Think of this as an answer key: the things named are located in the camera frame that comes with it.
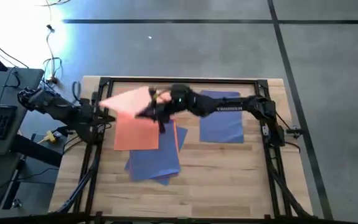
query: wooden tabletop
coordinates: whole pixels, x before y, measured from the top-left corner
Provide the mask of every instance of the wooden tabletop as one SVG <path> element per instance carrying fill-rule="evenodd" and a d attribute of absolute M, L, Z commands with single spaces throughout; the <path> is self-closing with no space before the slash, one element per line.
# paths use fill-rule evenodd
<path fill-rule="evenodd" d="M 100 77 L 84 77 L 82 97 L 89 98 L 97 90 L 99 80 Z M 291 124 L 283 80 L 267 80 L 277 112 Z M 114 82 L 113 95 L 148 85 L 161 86 L 160 83 Z M 190 87 L 195 91 L 237 91 L 241 96 L 254 95 L 255 92 L 252 85 L 190 84 Z M 242 116 L 243 144 L 200 142 L 198 117 L 183 112 L 174 118 L 178 126 L 188 129 L 188 133 L 179 153 L 182 171 L 171 179 L 168 186 L 152 180 L 131 182 L 124 171 L 129 153 L 113 150 L 114 124 L 106 131 L 92 213 L 102 211 L 103 215 L 120 217 L 192 218 L 263 218 L 265 214 L 273 214 L 260 124 L 250 113 L 243 112 Z M 291 137 L 286 137 L 286 140 L 296 143 Z M 58 209 L 77 186 L 84 152 L 85 144 L 81 143 L 64 155 L 50 211 Z M 288 188 L 303 208 L 312 213 L 298 149 L 287 145 L 281 148 L 281 155 Z M 81 210 L 84 210 L 84 199 L 86 197 L 82 199 Z"/>

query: orange paper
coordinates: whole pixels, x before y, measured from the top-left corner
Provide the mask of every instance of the orange paper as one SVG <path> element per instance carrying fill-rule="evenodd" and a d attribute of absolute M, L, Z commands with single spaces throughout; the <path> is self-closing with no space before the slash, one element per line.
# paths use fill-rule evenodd
<path fill-rule="evenodd" d="M 134 119 L 118 113 L 114 150 L 145 150 L 158 148 L 158 124 L 150 119 Z"/>
<path fill-rule="evenodd" d="M 136 116 L 144 110 L 151 102 L 148 86 L 130 90 L 116 96 L 112 96 L 100 102 L 100 106 L 115 110 L 117 113 L 124 113 L 129 116 Z M 157 99 L 158 103 L 171 100 L 169 92 L 163 93 Z"/>

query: gray floor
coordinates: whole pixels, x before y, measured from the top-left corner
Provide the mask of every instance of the gray floor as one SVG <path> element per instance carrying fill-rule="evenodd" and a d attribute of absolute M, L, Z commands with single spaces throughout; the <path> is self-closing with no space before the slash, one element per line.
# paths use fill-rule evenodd
<path fill-rule="evenodd" d="M 9 10 L 0 12 L 1 47 L 41 68 L 50 57 L 47 7 L 7 4 Z M 278 19 L 358 19 L 357 0 L 274 4 Z M 293 107 L 273 24 L 63 24 L 61 19 L 271 19 L 267 1 L 71 0 L 53 6 L 50 43 L 64 63 L 59 91 L 72 98 L 71 83 L 84 75 L 282 78 Z M 280 28 L 334 218 L 358 222 L 358 24 Z M 43 133 L 56 125 L 47 115 L 29 113 L 22 131 Z M 322 217 L 305 150 L 302 160 L 314 213 Z"/>

